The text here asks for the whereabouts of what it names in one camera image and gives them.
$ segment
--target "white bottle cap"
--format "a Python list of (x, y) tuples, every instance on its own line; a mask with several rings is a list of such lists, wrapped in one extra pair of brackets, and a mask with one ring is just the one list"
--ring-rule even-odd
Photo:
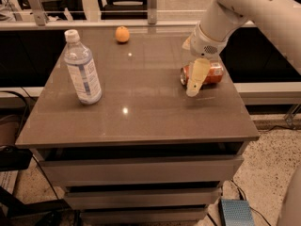
[(78, 42), (80, 40), (77, 30), (70, 29), (65, 32), (66, 42)]

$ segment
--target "desk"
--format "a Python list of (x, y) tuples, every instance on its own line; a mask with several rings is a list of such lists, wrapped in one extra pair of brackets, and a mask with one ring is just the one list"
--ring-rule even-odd
[(192, 27), (79, 30), (94, 55), (102, 99), (78, 101), (57, 62), (18, 140), (87, 223), (199, 220), (259, 137), (226, 73), (189, 98), (180, 68)]

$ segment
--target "drawer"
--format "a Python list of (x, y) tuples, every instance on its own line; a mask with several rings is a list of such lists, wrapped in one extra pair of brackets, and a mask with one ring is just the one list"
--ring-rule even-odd
[(85, 212), (81, 219), (91, 225), (95, 224), (124, 224), (144, 222), (170, 222), (170, 221), (199, 221), (207, 214), (205, 208), (167, 209), (167, 210), (137, 210), (114, 212)]
[(64, 200), (83, 210), (213, 204), (219, 196), (219, 188), (192, 188), (68, 193)]
[(40, 163), (54, 186), (100, 186), (225, 181), (243, 160), (223, 155)]

